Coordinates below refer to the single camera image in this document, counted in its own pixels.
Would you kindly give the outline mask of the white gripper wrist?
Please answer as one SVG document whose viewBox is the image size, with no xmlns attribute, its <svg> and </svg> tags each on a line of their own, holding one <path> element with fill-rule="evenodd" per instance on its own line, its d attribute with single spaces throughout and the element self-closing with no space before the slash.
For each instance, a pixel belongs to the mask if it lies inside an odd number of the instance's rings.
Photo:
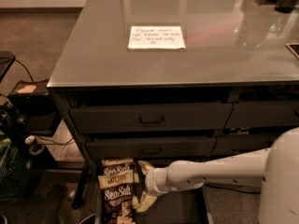
<svg viewBox="0 0 299 224">
<path fill-rule="evenodd" d="M 132 205 L 137 213 L 146 212 L 157 200 L 156 196 L 161 196 L 170 191 L 167 184 L 165 168 L 154 168 L 147 161 L 138 161 L 141 172 L 145 175 L 145 189 L 141 197 L 133 196 Z"/>
</svg>

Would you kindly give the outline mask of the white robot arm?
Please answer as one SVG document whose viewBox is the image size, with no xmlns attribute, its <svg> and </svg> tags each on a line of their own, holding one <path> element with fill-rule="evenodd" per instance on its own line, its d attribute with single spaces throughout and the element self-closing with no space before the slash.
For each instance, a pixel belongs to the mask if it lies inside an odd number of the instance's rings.
<svg viewBox="0 0 299 224">
<path fill-rule="evenodd" d="M 214 161 L 174 161 L 164 168 L 138 164 L 145 177 L 139 213 L 171 191 L 237 184 L 261 189 L 259 224 L 299 224 L 299 128 L 283 133 L 269 148 Z"/>
</svg>

